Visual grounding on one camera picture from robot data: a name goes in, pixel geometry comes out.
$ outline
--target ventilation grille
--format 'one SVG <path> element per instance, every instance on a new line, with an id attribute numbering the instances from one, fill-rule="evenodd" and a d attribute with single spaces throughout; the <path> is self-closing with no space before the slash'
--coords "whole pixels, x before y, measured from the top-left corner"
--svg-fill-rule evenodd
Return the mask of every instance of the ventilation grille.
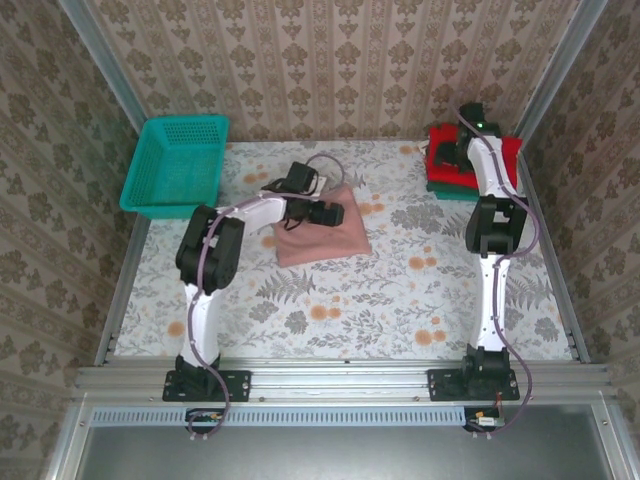
<path id="1" fill-rule="evenodd" d="M 185 407 L 101 407 L 92 427 L 186 426 Z M 464 425 L 463 407 L 264 408 L 232 409 L 225 422 L 234 427 L 387 427 Z M 194 422 L 194 425 L 211 425 Z"/>

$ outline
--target pink towel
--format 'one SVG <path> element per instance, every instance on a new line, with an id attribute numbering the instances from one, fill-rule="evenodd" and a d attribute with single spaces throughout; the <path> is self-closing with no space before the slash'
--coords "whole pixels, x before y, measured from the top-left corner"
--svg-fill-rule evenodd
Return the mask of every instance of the pink towel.
<path id="1" fill-rule="evenodd" d="M 276 255 L 281 267 L 371 253 L 371 245 L 351 187 L 345 185 L 329 195 L 321 195 L 320 200 L 339 203 L 344 207 L 342 225 L 326 227 L 303 222 L 297 228 L 286 231 L 284 222 L 276 224 L 273 230 Z"/>

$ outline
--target gray metal panel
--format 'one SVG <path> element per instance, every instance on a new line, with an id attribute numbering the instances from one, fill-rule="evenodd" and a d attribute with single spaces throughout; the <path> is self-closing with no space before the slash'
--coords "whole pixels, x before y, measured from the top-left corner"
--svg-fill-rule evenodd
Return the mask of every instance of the gray metal panel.
<path id="1" fill-rule="evenodd" d="M 491 440 L 462 428 L 100 428 L 80 479 L 589 479 L 612 477 L 589 407 L 530 408 Z"/>

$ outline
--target folded cloth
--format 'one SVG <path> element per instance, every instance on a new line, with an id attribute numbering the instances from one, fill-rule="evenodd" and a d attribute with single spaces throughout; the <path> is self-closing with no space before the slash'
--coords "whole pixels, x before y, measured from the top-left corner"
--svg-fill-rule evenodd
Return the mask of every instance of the folded cloth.
<path id="1" fill-rule="evenodd" d="M 460 202 L 477 202 L 478 194 L 469 195 L 468 193 L 459 192 L 436 192 L 438 200 L 458 200 Z"/>
<path id="2" fill-rule="evenodd" d="M 276 256 L 281 267 L 371 253 L 371 245 L 351 187 L 344 185 L 335 192 L 321 195 L 320 200 L 339 203 L 344 207 L 342 225 L 327 227 L 303 222 L 289 231 L 284 229 L 284 222 L 274 225 Z"/>
<path id="3" fill-rule="evenodd" d="M 475 200 L 478 199 L 477 188 L 461 187 L 460 185 L 452 185 L 450 183 L 427 182 L 427 192 L 435 192 L 436 196 L 438 193 L 455 193 L 458 195 L 466 195 Z"/>
<path id="4" fill-rule="evenodd" d="M 474 172 L 460 173 L 454 165 L 436 165 L 438 145 L 443 142 L 455 142 L 458 138 L 458 127 L 452 124 L 442 124 L 429 129 L 429 155 L 425 158 L 427 180 L 429 182 L 449 183 L 461 187 L 478 189 L 478 180 Z M 502 137 L 502 158 L 507 176 L 514 188 L 518 186 L 518 151 L 522 140 L 513 137 Z"/>

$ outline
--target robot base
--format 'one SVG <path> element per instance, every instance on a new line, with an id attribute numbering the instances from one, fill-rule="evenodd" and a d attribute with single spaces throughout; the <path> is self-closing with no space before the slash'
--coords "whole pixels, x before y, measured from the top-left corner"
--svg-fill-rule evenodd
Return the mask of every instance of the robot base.
<path id="1" fill-rule="evenodd" d="M 220 357 L 211 365 L 216 370 Z M 218 371 L 229 389 L 232 402 L 248 402 L 251 392 L 251 371 Z M 194 367 L 176 357 L 176 369 L 167 373 L 162 400 L 165 402 L 224 402 L 224 393 L 214 376 L 202 367 Z"/>
<path id="2" fill-rule="evenodd" d="M 461 368 L 428 370 L 432 402 L 519 400 L 515 372 L 509 368 L 509 352 L 485 352 L 467 345 Z"/>

